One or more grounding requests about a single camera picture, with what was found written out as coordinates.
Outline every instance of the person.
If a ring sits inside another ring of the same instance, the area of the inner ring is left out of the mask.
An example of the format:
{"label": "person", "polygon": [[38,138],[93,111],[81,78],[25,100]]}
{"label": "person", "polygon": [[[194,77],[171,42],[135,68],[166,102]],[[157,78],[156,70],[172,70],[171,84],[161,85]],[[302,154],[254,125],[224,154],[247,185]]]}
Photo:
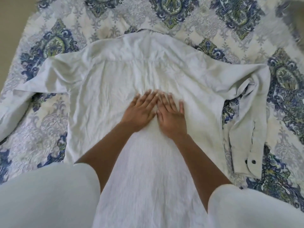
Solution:
{"label": "person", "polygon": [[115,162],[135,132],[157,115],[161,132],[172,139],[191,173],[208,212],[209,227],[296,227],[301,211],[261,192],[240,190],[187,133],[183,101],[151,90],[137,94],[121,122],[75,165],[49,165],[0,186],[0,224],[7,227],[91,227],[99,196]]}

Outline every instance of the person's left arm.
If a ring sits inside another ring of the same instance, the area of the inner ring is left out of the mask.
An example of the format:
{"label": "person's left arm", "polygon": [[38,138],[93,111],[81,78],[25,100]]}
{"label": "person's left arm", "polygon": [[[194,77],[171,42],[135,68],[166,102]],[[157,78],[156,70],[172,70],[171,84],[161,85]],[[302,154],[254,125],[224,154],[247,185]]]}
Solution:
{"label": "person's left arm", "polygon": [[86,163],[95,170],[99,179],[101,192],[128,139],[133,133],[140,131],[154,118],[155,112],[152,109],[157,100],[157,91],[151,93],[151,90],[149,90],[142,97],[137,94],[125,111],[121,122],[75,162]]}

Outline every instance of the short white sleeve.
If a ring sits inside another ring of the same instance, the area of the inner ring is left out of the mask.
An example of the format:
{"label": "short white sleeve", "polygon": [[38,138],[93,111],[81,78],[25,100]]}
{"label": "short white sleeve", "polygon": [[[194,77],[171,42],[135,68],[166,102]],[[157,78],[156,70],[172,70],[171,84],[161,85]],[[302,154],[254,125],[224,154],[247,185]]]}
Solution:
{"label": "short white sleeve", "polygon": [[99,197],[91,166],[53,163],[0,186],[0,226],[91,228]]}
{"label": "short white sleeve", "polygon": [[212,193],[208,219],[212,228],[286,228],[304,224],[303,212],[290,204],[234,185],[222,185]]}

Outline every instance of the forearm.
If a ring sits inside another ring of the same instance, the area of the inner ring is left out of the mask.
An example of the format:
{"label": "forearm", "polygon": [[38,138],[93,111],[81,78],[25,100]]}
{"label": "forearm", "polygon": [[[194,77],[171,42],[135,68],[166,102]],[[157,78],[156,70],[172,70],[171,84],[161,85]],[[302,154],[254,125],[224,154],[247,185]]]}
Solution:
{"label": "forearm", "polygon": [[189,135],[181,136],[174,142],[184,157],[200,199],[208,211],[208,201],[213,191],[231,182]]}
{"label": "forearm", "polygon": [[76,162],[86,163],[96,171],[101,192],[110,177],[121,150],[132,134],[133,131],[130,126],[119,123]]}

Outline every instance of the bed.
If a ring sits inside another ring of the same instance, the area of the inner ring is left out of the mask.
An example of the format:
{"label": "bed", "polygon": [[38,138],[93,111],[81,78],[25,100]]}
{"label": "bed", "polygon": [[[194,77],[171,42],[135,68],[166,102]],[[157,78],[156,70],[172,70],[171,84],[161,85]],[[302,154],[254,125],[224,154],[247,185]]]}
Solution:
{"label": "bed", "polygon": [[[0,95],[35,77],[49,56],[79,51],[140,29],[168,34],[233,64],[265,63],[271,72],[261,179],[235,175],[225,131],[241,96],[226,101],[223,138],[230,180],[304,212],[304,56],[288,19],[288,0],[38,0]],[[65,94],[37,93],[14,132],[0,144],[0,184],[63,161],[69,105]]]}

